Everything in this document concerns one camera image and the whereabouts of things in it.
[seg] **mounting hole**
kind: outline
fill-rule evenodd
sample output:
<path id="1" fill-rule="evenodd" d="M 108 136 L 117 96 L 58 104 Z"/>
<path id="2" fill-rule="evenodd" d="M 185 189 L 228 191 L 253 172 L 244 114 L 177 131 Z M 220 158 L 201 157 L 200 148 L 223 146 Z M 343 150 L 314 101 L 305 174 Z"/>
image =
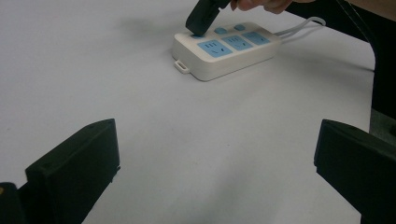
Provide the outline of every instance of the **mounting hole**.
<path id="1" fill-rule="evenodd" d="M 174 65 L 175 68 L 177 68 L 177 70 L 182 74 L 188 74 L 190 72 L 190 69 L 179 60 L 175 61 Z"/>

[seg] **power outlet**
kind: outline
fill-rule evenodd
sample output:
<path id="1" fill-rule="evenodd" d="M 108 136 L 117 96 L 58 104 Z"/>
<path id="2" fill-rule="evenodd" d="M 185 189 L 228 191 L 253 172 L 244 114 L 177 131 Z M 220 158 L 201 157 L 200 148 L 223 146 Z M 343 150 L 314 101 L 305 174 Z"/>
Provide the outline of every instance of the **power outlet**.
<path id="1" fill-rule="evenodd" d="M 218 40 L 209 40 L 198 44 L 198 46 L 214 58 L 232 53 L 230 49 L 222 45 Z"/>
<path id="2" fill-rule="evenodd" d="M 253 22 L 219 26 L 197 36 L 175 35 L 175 68 L 209 81 L 276 55 L 281 39 Z"/>
<path id="3" fill-rule="evenodd" d="M 246 34 L 242 34 L 242 36 L 257 45 L 268 44 L 270 42 L 267 38 L 256 32 L 249 32 Z"/>
<path id="4" fill-rule="evenodd" d="M 242 39 L 239 35 L 228 36 L 228 37 L 222 38 L 222 40 L 224 40 L 224 42 L 226 42 L 227 44 L 229 44 L 231 47 L 233 47 L 236 50 L 250 49 L 253 47 L 247 41 Z"/>

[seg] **white table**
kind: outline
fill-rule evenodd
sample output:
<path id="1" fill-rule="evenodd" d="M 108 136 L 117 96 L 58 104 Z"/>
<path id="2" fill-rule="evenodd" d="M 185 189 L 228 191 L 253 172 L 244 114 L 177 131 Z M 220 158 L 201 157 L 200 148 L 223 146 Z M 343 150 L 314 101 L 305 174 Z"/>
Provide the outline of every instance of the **white table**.
<path id="1" fill-rule="evenodd" d="M 121 169 L 84 223 L 358 224 L 313 164 L 322 119 L 365 131 L 374 54 L 313 23 L 275 58 L 209 82 L 181 75 L 173 35 L 196 1 L 0 2 L 0 181 L 114 118 Z M 271 32 L 261 8 L 215 21 Z"/>

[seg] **black object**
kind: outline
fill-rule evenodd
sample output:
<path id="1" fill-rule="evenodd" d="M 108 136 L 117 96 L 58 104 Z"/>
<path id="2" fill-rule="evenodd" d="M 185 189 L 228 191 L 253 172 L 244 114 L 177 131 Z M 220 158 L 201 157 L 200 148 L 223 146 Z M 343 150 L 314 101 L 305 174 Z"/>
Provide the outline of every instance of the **black object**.
<path id="1" fill-rule="evenodd" d="M 396 223 L 396 147 L 325 119 L 315 165 L 318 174 L 361 213 L 361 223 Z"/>
<path id="2" fill-rule="evenodd" d="M 219 15 L 219 8 L 225 8 L 231 0 L 199 0 L 187 18 L 186 27 L 195 35 L 204 35 Z"/>
<path id="3" fill-rule="evenodd" d="M 20 189 L 0 184 L 0 223 L 81 223 L 119 169 L 115 120 L 90 124 L 30 165 Z"/>

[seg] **finger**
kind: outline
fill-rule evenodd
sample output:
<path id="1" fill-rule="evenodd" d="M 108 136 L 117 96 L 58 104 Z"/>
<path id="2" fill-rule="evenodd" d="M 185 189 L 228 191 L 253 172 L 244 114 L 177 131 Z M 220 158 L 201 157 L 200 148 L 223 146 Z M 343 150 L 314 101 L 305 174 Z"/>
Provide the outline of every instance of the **finger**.
<path id="1" fill-rule="evenodd" d="M 263 6 L 270 0 L 238 0 L 238 8 L 242 11 L 250 10 L 257 6 Z"/>
<path id="2" fill-rule="evenodd" d="M 232 1 L 230 2 L 230 6 L 231 6 L 231 10 L 232 10 L 232 11 L 234 11 L 234 10 L 238 7 L 237 4 L 238 4 L 238 3 L 237 3 L 237 0 L 232 0 Z"/>
<path id="3" fill-rule="evenodd" d="M 290 4 L 292 0 L 276 1 L 276 3 L 271 2 L 264 6 L 264 10 L 272 12 L 274 14 L 279 14 L 283 12 Z"/>

